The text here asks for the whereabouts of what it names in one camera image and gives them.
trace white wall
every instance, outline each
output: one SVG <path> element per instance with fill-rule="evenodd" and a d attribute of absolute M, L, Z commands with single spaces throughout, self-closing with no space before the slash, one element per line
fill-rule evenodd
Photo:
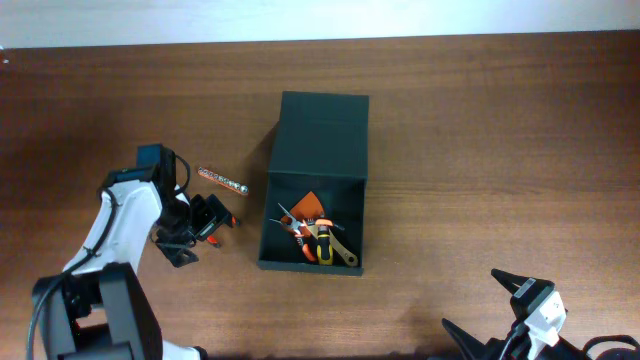
<path fill-rule="evenodd" d="M 638 28 L 640 0 L 0 0 L 5 48 Z"/>

